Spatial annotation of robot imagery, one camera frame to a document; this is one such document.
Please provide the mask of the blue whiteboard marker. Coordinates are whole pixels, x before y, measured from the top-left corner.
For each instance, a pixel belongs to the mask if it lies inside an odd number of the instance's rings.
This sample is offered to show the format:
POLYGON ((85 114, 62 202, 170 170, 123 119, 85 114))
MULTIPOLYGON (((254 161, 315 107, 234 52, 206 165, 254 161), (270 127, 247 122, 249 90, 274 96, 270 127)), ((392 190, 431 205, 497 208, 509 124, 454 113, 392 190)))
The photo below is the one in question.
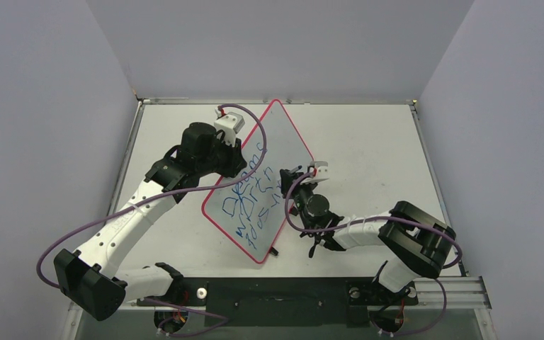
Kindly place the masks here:
POLYGON ((302 168, 302 166, 301 166, 301 165, 298 165, 298 166, 296 166, 295 168, 291 169, 290 172, 291 172, 291 173, 297 172, 297 171, 301 170, 301 168, 302 168))

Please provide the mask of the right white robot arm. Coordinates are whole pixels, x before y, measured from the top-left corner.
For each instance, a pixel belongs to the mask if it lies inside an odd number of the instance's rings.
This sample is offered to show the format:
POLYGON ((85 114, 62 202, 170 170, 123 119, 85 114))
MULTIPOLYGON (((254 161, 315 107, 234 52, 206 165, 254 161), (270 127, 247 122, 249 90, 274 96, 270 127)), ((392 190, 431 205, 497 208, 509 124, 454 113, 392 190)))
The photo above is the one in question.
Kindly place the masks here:
POLYGON ((389 302, 416 278, 438 278, 441 271, 457 265, 462 249, 455 231, 447 224, 401 200, 387 212, 346 219, 330 210, 329 200, 314 190, 327 180, 325 162, 280 170, 280 191, 285 200, 287 223, 311 237, 316 247, 346 251, 355 247, 385 246, 393 257, 384 263, 371 283, 371 293, 389 302))

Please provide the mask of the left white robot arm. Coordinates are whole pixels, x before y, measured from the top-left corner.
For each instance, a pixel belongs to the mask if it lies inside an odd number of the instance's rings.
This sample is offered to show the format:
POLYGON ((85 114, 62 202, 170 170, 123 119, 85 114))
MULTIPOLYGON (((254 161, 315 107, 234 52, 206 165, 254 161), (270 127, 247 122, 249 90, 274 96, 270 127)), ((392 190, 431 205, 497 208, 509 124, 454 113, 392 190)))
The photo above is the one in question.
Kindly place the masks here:
POLYGON ((137 190, 92 238, 74 251, 61 250, 54 258, 61 292, 98 321, 124 303, 158 297, 173 305, 183 295, 182 274, 158 262, 122 271, 120 265, 146 231, 179 203, 199 180, 209 174, 234 178, 247 165, 237 133, 242 123, 191 123, 181 143, 172 147, 146 173, 137 190))

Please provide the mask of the pink-framed whiteboard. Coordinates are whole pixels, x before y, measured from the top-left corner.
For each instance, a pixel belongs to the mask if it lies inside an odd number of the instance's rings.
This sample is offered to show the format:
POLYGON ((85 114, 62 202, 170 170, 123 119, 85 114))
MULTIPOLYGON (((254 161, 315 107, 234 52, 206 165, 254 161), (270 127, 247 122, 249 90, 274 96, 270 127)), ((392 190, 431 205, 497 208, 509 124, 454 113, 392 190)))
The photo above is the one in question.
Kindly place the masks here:
POLYGON ((279 100, 271 101, 260 121, 264 131, 255 126, 242 144, 247 166, 240 175, 251 176, 209 192, 202 204, 202 214, 257 264, 267 259, 285 223, 279 171, 313 160, 279 100))

